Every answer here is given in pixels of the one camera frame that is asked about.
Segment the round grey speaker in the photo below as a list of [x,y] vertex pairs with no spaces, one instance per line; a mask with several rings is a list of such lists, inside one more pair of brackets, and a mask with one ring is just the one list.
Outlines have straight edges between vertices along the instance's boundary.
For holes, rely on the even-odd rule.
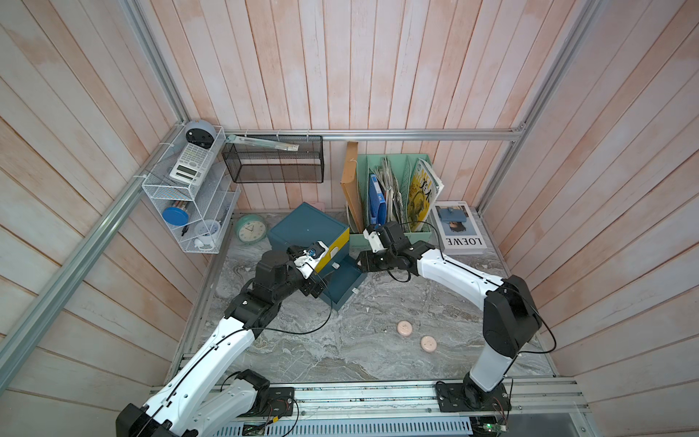
[[216,136],[217,131],[215,127],[205,120],[193,120],[185,125],[187,143],[202,149],[211,149]]

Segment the pink earphone case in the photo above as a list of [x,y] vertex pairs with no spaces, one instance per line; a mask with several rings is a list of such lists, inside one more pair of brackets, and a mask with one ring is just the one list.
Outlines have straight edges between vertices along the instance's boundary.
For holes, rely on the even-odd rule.
[[435,338],[426,335],[420,338],[420,347],[426,352],[426,353],[434,353],[437,350],[437,340]]
[[412,335],[413,327],[407,320],[401,320],[397,323],[396,331],[400,334],[400,336],[407,338]]

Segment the blue binder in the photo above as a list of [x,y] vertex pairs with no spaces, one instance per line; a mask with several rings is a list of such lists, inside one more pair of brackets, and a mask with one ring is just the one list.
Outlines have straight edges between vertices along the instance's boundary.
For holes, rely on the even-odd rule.
[[387,220],[387,201],[383,194],[382,185],[373,173],[369,176],[368,195],[371,225],[384,225]]

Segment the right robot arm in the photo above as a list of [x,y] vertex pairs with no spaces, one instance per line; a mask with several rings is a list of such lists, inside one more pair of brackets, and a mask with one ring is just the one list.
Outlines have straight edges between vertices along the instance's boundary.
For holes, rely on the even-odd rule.
[[438,390],[438,395],[455,400],[454,411],[486,411],[495,406],[509,410],[511,404],[503,398],[504,377],[524,345],[545,325],[525,280],[493,276],[451,258],[429,242],[411,242],[395,221],[371,225],[363,236],[371,248],[358,256],[362,271],[407,271],[411,278],[432,280],[460,294],[482,311],[485,345],[477,362],[454,386],[458,393]]

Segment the LOEWE book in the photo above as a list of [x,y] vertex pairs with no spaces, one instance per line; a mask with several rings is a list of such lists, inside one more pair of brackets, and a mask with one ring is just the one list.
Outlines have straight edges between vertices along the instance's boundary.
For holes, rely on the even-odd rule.
[[469,205],[464,201],[437,201],[431,207],[435,227],[448,255],[481,255],[487,249]]

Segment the teal drawer cabinet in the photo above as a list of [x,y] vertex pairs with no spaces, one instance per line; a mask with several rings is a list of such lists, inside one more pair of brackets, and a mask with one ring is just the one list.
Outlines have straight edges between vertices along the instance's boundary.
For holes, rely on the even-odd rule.
[[[294,259],[313,243],[336,237],[346,228],[349,228],[347,224],[303,203],[270,229],[271,250],[262,256],[258,270],[271,287],[289,282],[300,288],[306,279],[295,266]],[[317,274],[325,280],[332,267]]]

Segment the brown envelope folder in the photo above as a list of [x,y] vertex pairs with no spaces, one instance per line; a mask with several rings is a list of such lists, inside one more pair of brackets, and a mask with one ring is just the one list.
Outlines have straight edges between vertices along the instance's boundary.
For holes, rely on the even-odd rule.
[[357,179],[358,156],[359,143],[349,142],[346,147],[340,186],[349,207],[351,218],[354,220],[357,228],[357,233],[362,233],[365,229],[365,224]]

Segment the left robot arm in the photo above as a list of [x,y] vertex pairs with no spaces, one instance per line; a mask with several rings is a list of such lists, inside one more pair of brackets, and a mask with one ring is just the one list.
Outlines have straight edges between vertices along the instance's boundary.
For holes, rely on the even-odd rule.
[[318,297],[327,287],[320,275],[334,251],[318,241],[302,249],[267,251],[255,275],[241,288],[224,317],[194,357],[143,405],[129,404],[116,419],[119,436],[207,436],[234,417],[269,400],[269,381],[251,370],[238,373],[228,389],[209,394],[254,340],[269,328],[282,302],[296,291]]

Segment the blue lid jar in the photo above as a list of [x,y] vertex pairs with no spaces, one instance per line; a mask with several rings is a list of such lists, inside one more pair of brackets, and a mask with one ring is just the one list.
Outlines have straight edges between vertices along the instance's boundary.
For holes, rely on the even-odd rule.
[[162,218],[167,224],[174,227],[182,227],[189,223],[189,202],[185,200],[173,201],[162,211]]

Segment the yellow magazine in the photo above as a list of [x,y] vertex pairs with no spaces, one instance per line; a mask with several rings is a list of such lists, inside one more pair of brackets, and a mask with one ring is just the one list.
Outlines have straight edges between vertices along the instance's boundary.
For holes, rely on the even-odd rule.
[[409,185],[407,203],[407,221],[410,232],[422,231],[431,206],[438,200],[444,189],[441,179],[435,173],[431,163],[425,158],[416,161]]

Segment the yellow drawer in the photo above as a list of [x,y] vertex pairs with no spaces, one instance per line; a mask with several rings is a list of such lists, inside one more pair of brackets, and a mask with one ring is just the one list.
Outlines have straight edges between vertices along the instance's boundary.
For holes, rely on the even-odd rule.
[[334,263],[339,263],[346,256],[350,246],[350,229],[344,229],[336,237],[319,240],[319,244],[325,251],[314,269],[316,273],[321,273],[328,266],[332,267]]

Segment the green alarm clock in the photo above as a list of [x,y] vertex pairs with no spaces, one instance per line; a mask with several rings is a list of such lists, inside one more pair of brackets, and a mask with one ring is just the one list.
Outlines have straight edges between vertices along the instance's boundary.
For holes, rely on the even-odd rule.
[[235,235],[243,244],[256,244],[267,237],[268,226],[264,218],[256,214],[241,217],[235,224]]

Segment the ruler on basket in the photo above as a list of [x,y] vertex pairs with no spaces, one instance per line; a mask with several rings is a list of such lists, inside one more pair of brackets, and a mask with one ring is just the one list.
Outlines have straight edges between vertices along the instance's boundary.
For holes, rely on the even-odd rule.
[[265,147],[265,149],[276,149],[276,150],[289,151],[289,152],[297,152],[299,150],[299,147],[300,147],[299,145],[291,144],[291,143],[285,143],[285,142],[274,141],[274,140],[267,140],[267,139],[262,139],[262,138],[242,137],[242,136],[237,136],[237,135],[227,136],[227,142],[231,143],[231,144],[238,144],[238,145],[243,145],[243,146]]

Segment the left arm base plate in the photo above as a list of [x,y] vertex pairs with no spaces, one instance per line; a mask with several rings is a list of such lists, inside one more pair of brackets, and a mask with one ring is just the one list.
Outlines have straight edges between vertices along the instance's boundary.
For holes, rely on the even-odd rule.
[[295,413],[295,389],[291,386],[272,387],[259,394],[251,409],[240,417],[285,417]]

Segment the white calculator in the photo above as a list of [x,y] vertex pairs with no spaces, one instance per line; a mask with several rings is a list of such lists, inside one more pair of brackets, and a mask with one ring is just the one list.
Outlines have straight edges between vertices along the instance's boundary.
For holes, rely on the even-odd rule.
[[169,178],[185,185],[200,186],[214,158],[210,149],[187,143],[169,172]]

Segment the white cup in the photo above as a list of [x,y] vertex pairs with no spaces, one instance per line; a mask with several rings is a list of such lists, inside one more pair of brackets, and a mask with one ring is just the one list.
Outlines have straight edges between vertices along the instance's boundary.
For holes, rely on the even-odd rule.
[[221,224],[217,220],[202,220],[194,230],[194,247],[198,251],[213,251],[217,247]]

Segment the newspapers in organizer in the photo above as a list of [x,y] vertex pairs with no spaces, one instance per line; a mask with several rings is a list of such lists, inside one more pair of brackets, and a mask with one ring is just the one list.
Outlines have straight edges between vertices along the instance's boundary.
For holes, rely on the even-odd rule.
[[411,160],[404,155],[385,155],[380,162],[378,176],[385,189],[387,221],[396,221],[404,232],[409,231],[407,203],[412,171]]

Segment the pink earphone case bottom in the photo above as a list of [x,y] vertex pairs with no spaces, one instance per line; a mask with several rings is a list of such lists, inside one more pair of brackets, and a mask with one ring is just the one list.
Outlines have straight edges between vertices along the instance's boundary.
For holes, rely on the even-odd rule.
[[426,353],[434,353],[437,350],[437,340],[435,338],[426,335],[420,338],[420,347],[426,352]]

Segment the black mesh basket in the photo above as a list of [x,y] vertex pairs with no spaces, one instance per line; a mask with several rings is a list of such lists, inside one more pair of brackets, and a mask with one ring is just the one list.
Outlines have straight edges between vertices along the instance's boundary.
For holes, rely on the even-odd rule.
[[233,181],[238,184],[324,182],[324,141],[311,135],[237,135],[262,138],[299,145],[297,152],[265,149],[228,143],[222,149],[222,158]]

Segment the green file organizer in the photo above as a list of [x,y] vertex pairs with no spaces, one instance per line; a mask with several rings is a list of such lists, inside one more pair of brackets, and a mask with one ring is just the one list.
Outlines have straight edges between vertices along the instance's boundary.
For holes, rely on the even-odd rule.
[[408,217],[406,211],[409,201],[409,189],[411,185],[412,173],[418,160],[426,160],[431,163],[431,160],[426,154],[389,154],[389,155],[362,155],[356,158],[356,180],[357,188],[360,195],[360,216],[364,224],[369,223],[368,213],[366,211],[366,202],[368,196],[369,174],[374,173],[382,167],[383,161],[388,160],[393,176],[395,176],[400,186],[400,194],[402,195],[403,211],[398,219],[398,222],[403,223],[404,233],[411,242],[419,240],[428,241],[431,239],[433,232],[428,225],[423,224],[419,232],[411,232],[410,225],[407,224]]

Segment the teal bottom drawer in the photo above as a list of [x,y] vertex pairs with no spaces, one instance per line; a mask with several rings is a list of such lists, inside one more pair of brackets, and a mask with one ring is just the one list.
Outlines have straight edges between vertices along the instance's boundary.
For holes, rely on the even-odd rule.
[[355,290],[367,276],[358,266],[357,260],[348,255],[339,263],[334,263],[329,270],[329,275],[325,278],[328,287],[320,295],[320,299],[338,311],[355,294]]

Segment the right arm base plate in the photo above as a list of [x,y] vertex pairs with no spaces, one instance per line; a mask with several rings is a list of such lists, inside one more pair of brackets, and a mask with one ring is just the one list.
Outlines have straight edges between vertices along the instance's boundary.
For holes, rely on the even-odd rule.
[[472,382],[438,381],[434,389],[442,413],[509,413],[512,408],[509,393],[502,382],[492,391],[483,391]]

